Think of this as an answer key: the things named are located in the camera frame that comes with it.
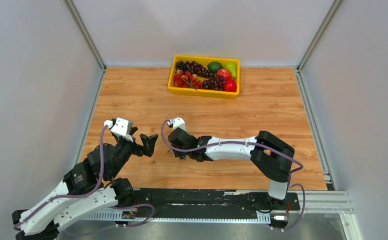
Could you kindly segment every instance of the metal floor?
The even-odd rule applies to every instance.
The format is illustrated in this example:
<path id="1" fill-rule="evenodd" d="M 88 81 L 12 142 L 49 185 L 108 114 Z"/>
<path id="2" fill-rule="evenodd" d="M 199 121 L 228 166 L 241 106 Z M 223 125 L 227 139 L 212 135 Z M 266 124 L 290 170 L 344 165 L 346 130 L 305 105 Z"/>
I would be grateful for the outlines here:
<path id="1" fill-rule="evenodd" d="M 296 215 L 290 214 L 290 222 Z M 286 232 L 270 230 L 254 223 L 183 223 L 149 222 L 129 228 L 113 228 L 81 237 L 61 233 L 59 240 L 346 240 L 339 214 L 307 213 L 301 223 Z M 111 226 L 111 221 L 82 220 L 71 227 L 71 233 L 88 233 Z"/>

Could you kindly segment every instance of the red apple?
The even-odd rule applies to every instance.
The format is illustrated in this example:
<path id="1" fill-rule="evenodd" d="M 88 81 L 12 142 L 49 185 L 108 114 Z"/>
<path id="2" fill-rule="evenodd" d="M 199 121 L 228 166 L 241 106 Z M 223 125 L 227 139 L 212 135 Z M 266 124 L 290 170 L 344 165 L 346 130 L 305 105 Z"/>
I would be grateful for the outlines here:
<path id="1" fill-rule="evenodd" d="M 231 91 L 231 92 L 236 92 L 236 82 L 235 82 L 235 80 L 234 79 L 226 80 L 226 83 L 223 86 L 223 90 Z"/>
<path id="2" fill-rule="evenodd" d="M 231 79 L 231 72 L 228 69 L 219 69 L 216 73 L 218 76 L 223 76 L 225 80 Z"/>

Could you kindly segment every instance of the green pear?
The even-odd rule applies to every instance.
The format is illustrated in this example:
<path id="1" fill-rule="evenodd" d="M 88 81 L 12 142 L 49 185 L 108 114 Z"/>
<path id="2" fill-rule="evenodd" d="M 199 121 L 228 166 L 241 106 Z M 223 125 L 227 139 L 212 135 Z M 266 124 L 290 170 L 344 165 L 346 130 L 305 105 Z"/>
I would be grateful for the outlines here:
<path id="1" fill-rule="evenodd" d="M 231 72 L 232 78 L 236 77 L 236 69 L 237 69 L 236 63 L 234 62 L 227 63 L 223 68 L 226 68 Z"/>

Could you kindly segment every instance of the yellow basket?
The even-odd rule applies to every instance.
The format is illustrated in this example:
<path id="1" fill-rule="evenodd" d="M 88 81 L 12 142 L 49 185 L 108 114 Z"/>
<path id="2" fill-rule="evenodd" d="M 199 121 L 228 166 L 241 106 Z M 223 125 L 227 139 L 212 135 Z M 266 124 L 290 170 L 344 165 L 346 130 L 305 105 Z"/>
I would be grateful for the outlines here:
<path id="1" fill-rule="evenodd" d="M 196 61 L 197 63 L 207 67 L 207 65 L 210 62 L 216 61 L 221 63 L 223 66 L 227 64 L 228 62 L 234 62 L 236 63 L 236 92 L 225 92 L 225 91 L 215 91 L 215 90 L 206 90 L 206 89 L 193 89 L 193 88 L 182 88 L 175 86 L 175 83 L 173 82 L 173 76 L 176 72 L 176 62 L 182 60 L 183 62 L 186 61 Z M 204 77 L 197 77 L 198 80 L 204 81 L 206 78 Z M 218 58 L 218 57 L 206 57 L 206 56 L 187 56 L 187 55 L 176 55 L 173 59 L 173 66 L 170 70 L 170 77 L 169 82 L 167 83 L 167 88 L 170 90 L 173 94 L 179 94 L 179 95 L 194 95 L 194 96 L 202 96 L 202 97 L 215 97 L 215 98 L 231 98 L 234 99 L 239 94 L 239 60 L 238 59 L 224 59 L 224 58 Z"/>

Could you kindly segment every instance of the wooden table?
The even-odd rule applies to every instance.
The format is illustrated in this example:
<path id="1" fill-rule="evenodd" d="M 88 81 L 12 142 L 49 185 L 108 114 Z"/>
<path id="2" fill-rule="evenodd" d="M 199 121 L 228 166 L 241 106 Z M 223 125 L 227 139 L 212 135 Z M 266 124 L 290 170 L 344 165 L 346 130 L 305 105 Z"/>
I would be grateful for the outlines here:
<path id="1" fill-rule="evenodd" d="M 182 117 L 194 136 L 219 138 L 256 136 L 269 131 L 295 148 L 304 169 L 292 176 L 307 190 L 326 190 L 300 92 L 291 68 L 242 68 L 236 99 L 171 94 L 166 67 L 108 68 L 86 139 L 83 158 L 99 144 L 105 120 L 123 117 L 139 128 L 135 133 L 160 134 L 164 120 Z M 166 136 L 170 133 L 167 127 Z M 115 144 L 107 132 L 105 143 Z M 197 162 L 167 154 L 159 138 L 153 157 L 132 156 L 117 177 L 135 188 L 267 189 L 269 180 L 245 160 Z"/>

